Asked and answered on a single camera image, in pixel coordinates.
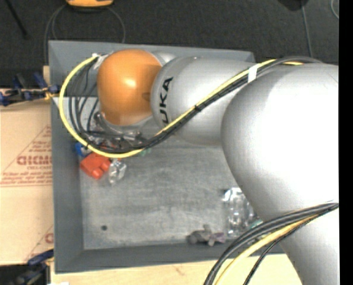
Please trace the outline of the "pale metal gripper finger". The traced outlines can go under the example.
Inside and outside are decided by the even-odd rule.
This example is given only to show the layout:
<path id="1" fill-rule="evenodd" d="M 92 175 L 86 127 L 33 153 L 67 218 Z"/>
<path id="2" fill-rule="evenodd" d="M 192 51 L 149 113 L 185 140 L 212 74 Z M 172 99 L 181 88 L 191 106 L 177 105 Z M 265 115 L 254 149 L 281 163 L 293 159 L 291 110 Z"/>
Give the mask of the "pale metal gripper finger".
<path id="1" fill-rule="evenodd" d="M 108 172 L 109 184 L 114 185 L 117 182 L 117 166 L 115 162 L 111 162 Z"/>
<path id="2" fill-rule="evenodd" d="M 122 160 L 118 160 L 116 162 L 116 178 L 122 179 L 125 175 L 126 169 L 127 169 L 126 163 L 123 162 Z"/>

